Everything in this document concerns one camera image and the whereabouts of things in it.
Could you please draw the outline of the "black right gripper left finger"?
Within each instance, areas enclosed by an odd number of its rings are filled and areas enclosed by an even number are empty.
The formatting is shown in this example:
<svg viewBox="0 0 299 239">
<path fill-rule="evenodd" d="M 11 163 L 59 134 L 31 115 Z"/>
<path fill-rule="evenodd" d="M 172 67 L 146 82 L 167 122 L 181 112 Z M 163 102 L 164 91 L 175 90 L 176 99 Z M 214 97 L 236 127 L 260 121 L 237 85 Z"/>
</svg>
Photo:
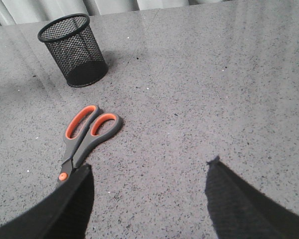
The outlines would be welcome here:
<svg viewBox="0 0 299 239">
<path fill-rule="evenodd" d="M 83 239 L 94 204 L 89 164 L 39 204 L 0 227 L 0 239 Z"/>
</svg>

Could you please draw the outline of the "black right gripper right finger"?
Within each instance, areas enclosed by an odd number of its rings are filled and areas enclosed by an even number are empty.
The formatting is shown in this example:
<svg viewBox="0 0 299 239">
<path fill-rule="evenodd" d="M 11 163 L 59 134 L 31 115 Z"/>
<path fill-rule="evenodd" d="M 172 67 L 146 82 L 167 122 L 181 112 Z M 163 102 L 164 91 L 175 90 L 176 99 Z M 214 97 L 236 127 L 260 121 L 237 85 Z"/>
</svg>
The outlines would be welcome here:
<svg viewBox="0 0 299 239">
<path fill-rule="evenodd" d="M 207 209 L 220 239 L 299 239 L 299 216 L 255 189 L 219 156 L 208 162 Z"/>
</svg>

